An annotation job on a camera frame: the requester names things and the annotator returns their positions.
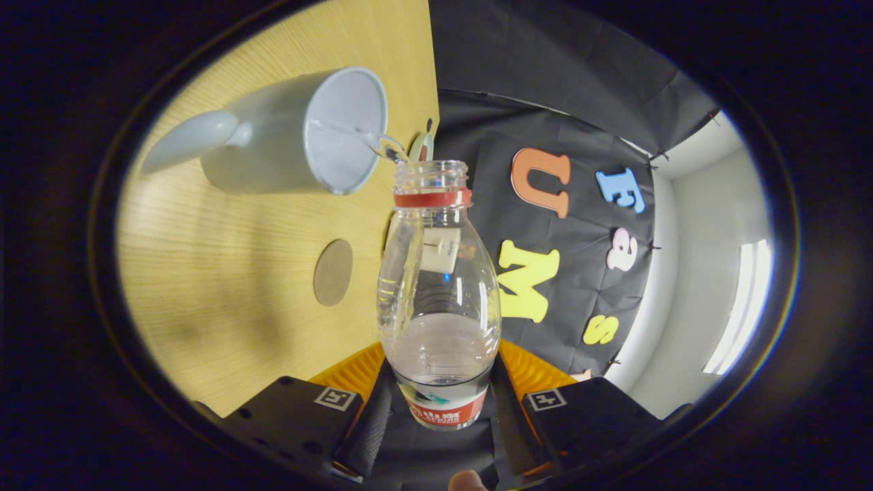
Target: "bottle label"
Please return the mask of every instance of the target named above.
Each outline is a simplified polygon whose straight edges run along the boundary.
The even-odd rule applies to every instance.
[[[425,423],[437,426],[457,426],[463,425],[467,421],[478,416],[482,411],[482,405],[485,403],[485,393],[487,388],[482,391],[482,394],[476,396],[472,401],[463,402],[461,405],[452,408],[446,408],[446,405],[434,407],[432,405],[421,405],[409,398],[406,402],[409,403],[409,410]]]
[[[430,425],[457,426],[474,419],[482,411],[491,367],[458,384],[431,385],[410,380],[395,370],[400,391],[409,410]]]

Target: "brown circle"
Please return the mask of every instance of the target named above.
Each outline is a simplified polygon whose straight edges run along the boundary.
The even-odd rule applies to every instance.
[[[336,239],[325,247],[315,263],[313,290],[316,300],[328,307],[340,303],[351,279],[352,246],[343,239]]]

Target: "finger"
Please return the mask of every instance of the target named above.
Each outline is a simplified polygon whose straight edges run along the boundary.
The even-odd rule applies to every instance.
[[[488,491],[476,471],[462,471],[451,476],[449,491]]]

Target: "red bottle ring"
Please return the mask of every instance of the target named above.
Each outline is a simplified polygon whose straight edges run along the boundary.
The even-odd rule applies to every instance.
[[[470,204],[472,196],[473,191],[468,188],[444,193],[395,194],[394,204],[400,208],[442,208]]]

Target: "foam letter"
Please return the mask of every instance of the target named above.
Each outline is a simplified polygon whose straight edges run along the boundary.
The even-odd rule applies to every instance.
[[[596,174],[597,183],[603,192],[603,199],[612,203],[615,195],[618,199],[615,201],[619,206],[634,205],[634,211],[642,213],[646,209],[646,203],[643,202],[643,194],[640,192],[640,187],[636,184],[634,173],[630,169],[625,169],[621,174],[607,176],[598,171]]]
[[[585,344],[606,344],[612,341],[615,332],[618,331],[618,319],[606,315],[595,315],[588,321],[582,341]]]
[[[636,261],[636,239],[630,237],[628,231],[620,228],[612,236],[612,249],[606,254],[606,266],[609,269],[628,271]]]
[[[537,149],[521,149],[512,158],[511,181],[515,194],[530,204],[554,210],[558,217],[566,218],[570,210],[570,196],[566,191],[549,194],[533,188],[527,182],[527,175],[534,169],[557,176],[562,184],[567,184],[570,182],[570,159],[567,156],[553,156]]]
[[[558,272],[560,254],[553,249],[549,254],[518,249],[511,240],[504,240],[500,247],[500,267],[522,265],[506,273],[501,273],[497,281],[511,289],[508,294],[500,289],[500,313],[504,317],[526,317],[534,322],[542,322],[548,310],[548,300],[533,289],[534,285],[554,277]]]

